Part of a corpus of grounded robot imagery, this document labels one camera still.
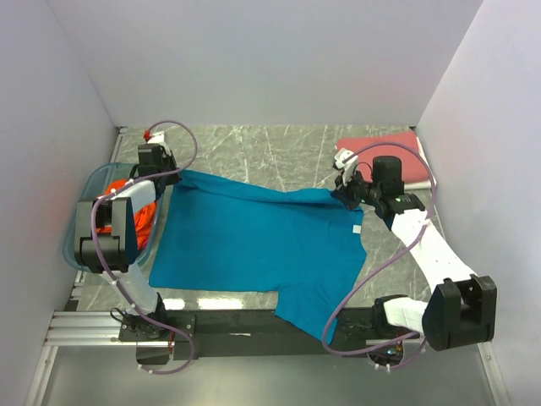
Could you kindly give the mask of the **blue t-shirt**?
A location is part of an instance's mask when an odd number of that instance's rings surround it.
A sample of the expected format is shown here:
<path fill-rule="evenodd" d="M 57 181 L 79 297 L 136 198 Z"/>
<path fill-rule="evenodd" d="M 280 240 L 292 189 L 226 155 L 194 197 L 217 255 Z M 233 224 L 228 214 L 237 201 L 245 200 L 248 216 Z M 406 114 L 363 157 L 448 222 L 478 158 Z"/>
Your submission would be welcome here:
<path fill-rule="evenodd" d="M 361 209 L 327 189 L 283 192 L 187 171 L 172 190 L 149 282 L 274 292 L 278 317 L 327 341 L 367 257 L 362 222 Z"/>

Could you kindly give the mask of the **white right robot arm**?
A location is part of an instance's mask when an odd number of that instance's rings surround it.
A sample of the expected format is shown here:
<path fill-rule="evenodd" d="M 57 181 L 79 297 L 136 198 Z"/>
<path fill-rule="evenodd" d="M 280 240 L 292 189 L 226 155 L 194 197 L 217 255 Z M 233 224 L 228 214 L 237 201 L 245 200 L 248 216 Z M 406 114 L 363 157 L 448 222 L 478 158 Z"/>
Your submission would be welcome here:
<path fill-rule="evenodd" d="M 339 172 L 331 195 L 346 208 L 364 203 L 406 246 L 430 288 L 428 302 L 394 295 L 375 300 L 371 327 L 390 337 L 400 327 L 426 337 L 436 351 L 489 342 L 495 334 L 497 287 L 480 277 L 446 243 L 431 221 L 432 208 L 405 190 L 402 162 L 394 156 L 373 160 L 372 178 L 358 170 L 358 157 L 345 148 L 334 157 Z"/>

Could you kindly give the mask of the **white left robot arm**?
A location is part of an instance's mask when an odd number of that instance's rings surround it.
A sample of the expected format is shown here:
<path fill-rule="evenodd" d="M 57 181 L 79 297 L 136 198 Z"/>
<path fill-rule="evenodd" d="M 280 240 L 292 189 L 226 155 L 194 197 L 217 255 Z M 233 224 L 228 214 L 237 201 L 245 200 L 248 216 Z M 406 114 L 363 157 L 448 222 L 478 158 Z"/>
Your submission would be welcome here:
<path fill-rule="evenodd" d="M 140 248 L 135 215 L 160 200 L 167 186 L 180 181 L 177 163 L 165 141 L 138 147 L 139 163 L 125 184 L 99 202 L 81 200 L 75 211 L 74 257 L 101 275 L 119 292 L 132 316 L 141 316 L 139 329 L 151 340 L 169 328 L 160 295 L 139 268 Z"/>

